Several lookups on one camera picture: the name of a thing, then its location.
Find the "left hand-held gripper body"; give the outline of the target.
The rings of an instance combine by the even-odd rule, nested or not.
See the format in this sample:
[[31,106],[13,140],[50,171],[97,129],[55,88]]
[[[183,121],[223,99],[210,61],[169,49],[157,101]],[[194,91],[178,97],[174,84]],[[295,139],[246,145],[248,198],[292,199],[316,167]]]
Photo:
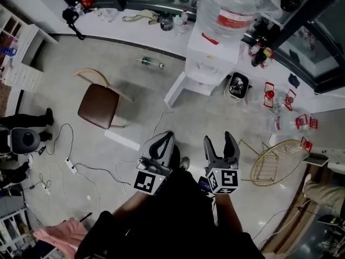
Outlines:
[[173,170],[169,167],[140,158],[136,168],[134,189],[148,195],[155,195],[172,172]]

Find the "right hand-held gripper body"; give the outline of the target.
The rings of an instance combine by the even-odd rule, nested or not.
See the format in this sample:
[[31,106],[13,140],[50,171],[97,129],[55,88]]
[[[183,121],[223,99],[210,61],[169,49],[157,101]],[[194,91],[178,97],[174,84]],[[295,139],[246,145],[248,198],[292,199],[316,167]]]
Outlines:
[[212,159],[205,171],[213,194],[231,194],[239,188],[240,170],[237,158]]

